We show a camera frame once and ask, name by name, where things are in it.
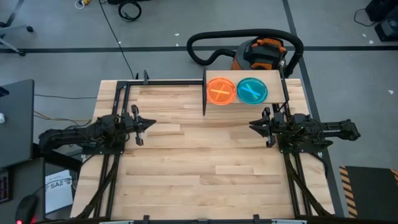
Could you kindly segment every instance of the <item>vacuum hose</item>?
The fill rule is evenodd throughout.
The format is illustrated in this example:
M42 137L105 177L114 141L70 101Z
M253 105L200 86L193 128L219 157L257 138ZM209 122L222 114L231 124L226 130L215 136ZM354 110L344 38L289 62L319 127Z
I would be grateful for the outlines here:
M229 31L217 31L217 32L204 32L200 34L195 34L188 39L187 50L191 58L199 65L210 65L212 64L220 55L225 55L229 57L235 57L236 52L229 49L218 49L212 53L209 59L200 59L193 51L192 45L197 40L203 39L215 39L215 38L228 38L228 37L273 37L282 40L287 40L293 44L295 48L294 55L290 60L289 64L285 69L285 74L288 77L293 73L293 69L299 62L300 58L303 56L304 46L303 42L295 35L290 34L285 31L275 30L275 29L246 29L246 30L229 30Z

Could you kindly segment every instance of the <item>wooden tabletop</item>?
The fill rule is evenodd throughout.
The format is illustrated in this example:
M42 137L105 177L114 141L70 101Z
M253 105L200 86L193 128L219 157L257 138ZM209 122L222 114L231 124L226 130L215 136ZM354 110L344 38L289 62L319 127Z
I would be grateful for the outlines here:
M111 114L116 82L101 82L95 118ZM287 87L291 112L307 114L301 81L289 79ZM264 105L208 104L202 116L201 99L198 85L131 87L129 108L136 104L143 118L157 123L143 134L143 146L134 138L126 144L112 219L293 218L283 155L277 145L266 148L266 139L249 129ZM308 154L301 157L308 188L333 213L323 165ZM102 161L95 156L82 167L71 217L96 192Z

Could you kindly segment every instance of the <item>chair wheel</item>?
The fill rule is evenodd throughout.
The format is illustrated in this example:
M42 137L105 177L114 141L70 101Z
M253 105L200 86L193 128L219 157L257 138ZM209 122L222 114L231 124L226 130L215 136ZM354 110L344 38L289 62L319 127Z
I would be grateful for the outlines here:
M18 54L21 57L25 57L25 55L26 55L26 53L23 50L19 50Z

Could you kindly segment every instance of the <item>orange vacuum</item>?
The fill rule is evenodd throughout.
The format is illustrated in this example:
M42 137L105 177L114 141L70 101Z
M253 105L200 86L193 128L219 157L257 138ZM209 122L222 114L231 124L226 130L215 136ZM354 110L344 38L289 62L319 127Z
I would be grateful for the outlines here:
M193 43L203 39L218 39L230 37L255 37L243 42L236 51L230 49L218 49L207 60L200 59L193 51ZM293 44L294 55L286 65L287 53L283 40ZM191 58L199 65L210 65L220 55L233 58L231 70L275 70L279 65L284 69L285 77L293 73L293 69L303 55L302 41L295 35L275 29L246 29L229 30L219 32L204 32L195 34L188 39L187 50Z

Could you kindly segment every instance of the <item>floor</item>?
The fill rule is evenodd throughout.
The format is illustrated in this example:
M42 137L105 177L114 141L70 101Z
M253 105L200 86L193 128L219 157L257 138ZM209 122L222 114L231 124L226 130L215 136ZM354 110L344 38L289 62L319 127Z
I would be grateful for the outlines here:
M202 68L183 47L199 32L273 28L297 34L306 51L292 77L303 80L312 115L324 122L351 118L362 135L356 142L337 139L329 147L339 179L340 165L398 169L398 43L380 42L373 27L353 21L355 10L369 1L151 0L140 2L142 17L133 23L120 20L116 6L103 7L122 47L128 47L133 72L146 69L151 78L200 78ZM0 21L11 17L12 25L35 29L32 34L23 29L6 34L4 40L28 54L9 54L0 46L0 85L31 78L36 94L95 97L101 80L131 77L98 1L82 10L74 1L0 0L0 5ZM364 12L358 19L370 23ZM198 54L209 56L216 46L243 40L200 41L197 45L213 47ZM222 57L208 69L227 70L230 65L231 59ZM94 105L95 99L35 97L35 110L59 118L91 118ZM69 125L35 118L35 142L46 129ZM342 186L337 189L344 201ZM345 203L342 212L348 214Z

